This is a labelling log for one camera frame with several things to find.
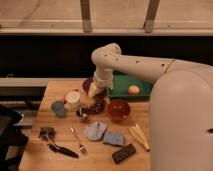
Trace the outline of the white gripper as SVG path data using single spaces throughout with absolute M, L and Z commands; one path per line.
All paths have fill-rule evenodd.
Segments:
M 113 87 L 113 75 L 111 72 L 98 73 L 94 72 L 94 83 L 90 84 L 88 96 L 94 98 L 97 95 L 98 88 L 112 88 Z

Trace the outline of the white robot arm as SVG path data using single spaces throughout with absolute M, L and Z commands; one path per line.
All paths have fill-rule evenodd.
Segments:
M 113 72 L 153 84 L 149 136 L 152 171 L 213 171 L 213 66 L 121 53 L 111 43 L 92 52 L 94 82 L 113 86 Z

